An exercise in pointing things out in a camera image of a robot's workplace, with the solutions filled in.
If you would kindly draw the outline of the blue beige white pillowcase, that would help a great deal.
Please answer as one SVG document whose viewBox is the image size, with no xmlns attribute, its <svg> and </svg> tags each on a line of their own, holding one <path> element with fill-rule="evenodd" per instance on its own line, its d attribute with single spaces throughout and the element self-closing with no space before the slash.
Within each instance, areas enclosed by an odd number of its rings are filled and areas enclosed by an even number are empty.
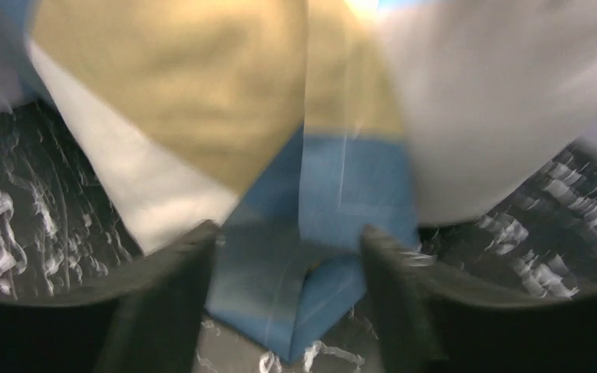
<svg viewBox="0 0 597 373">
<path fill-rule="evenodd" d="M 365 225 L 417 243 L 376 33 L 395 7 L 0 1 L 0 61 L 60 113 L 142 250 L 222 226 L 208 313 L 289 362 L 365 293 Z"/>
</svg>

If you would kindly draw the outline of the white pillow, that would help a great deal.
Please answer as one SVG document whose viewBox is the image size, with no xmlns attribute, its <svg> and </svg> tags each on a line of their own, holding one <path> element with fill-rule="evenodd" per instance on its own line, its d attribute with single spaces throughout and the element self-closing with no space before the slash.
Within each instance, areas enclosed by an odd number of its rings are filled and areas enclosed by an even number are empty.
<svg viewBox="0 0 597 373">
<path fill-rule="evenodd" d="M 420 225 L 488 212 L 597 117 L 597 1 L 380 5 Z"/>
</svg>

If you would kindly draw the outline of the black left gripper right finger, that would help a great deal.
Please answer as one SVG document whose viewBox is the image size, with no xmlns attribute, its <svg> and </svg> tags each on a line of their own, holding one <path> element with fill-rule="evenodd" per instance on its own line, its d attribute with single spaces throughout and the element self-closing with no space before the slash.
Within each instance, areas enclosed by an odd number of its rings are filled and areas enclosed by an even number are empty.
<svg viewBox="0 0 597 373">
<path fill-rule="evenodd" d="M 366 225 L 361 261 L 387 372 L 597 372 L 597 288 L 537 298 Z"/>
</svg>

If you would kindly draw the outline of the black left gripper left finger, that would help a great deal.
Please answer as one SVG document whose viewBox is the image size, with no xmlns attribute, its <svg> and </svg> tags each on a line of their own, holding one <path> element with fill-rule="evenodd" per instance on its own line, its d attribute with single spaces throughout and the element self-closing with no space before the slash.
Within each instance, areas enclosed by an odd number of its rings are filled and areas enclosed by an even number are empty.
<svg viewBox="0 0 597 373">
<path fill-rule="evenodd" d="M 52 298 L 0 301 L 0 372 L 189 372 L 219 227 Z"/>
</svg>

